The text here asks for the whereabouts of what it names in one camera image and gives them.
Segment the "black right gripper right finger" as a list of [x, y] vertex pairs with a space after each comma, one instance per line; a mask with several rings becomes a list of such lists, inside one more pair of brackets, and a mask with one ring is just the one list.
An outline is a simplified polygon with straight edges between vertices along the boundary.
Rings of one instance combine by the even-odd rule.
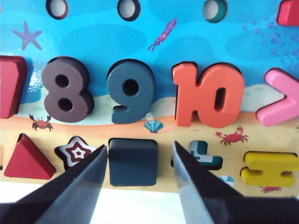
[[173, 143], [173, 163], [187, 224], [236, 224], [230, 199], [242, 195], [201, 165], [180, 143]]

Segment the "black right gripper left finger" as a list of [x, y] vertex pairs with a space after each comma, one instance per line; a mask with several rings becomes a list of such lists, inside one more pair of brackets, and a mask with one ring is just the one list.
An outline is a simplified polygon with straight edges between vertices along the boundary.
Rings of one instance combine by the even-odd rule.
[[75, 166], [20, 200], [17, 224], [88, 224], [107, 165], [102, 145]]

